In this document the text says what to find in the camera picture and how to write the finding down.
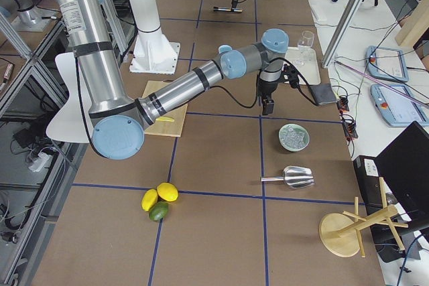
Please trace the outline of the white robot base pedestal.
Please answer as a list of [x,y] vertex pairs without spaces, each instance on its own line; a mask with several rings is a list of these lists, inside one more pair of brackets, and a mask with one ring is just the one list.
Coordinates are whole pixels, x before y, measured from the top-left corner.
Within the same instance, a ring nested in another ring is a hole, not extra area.
[[156,0],[129,2],[137,28],[130,71],[149,74],[175,73],[180,44],[169,42],[164,35]]

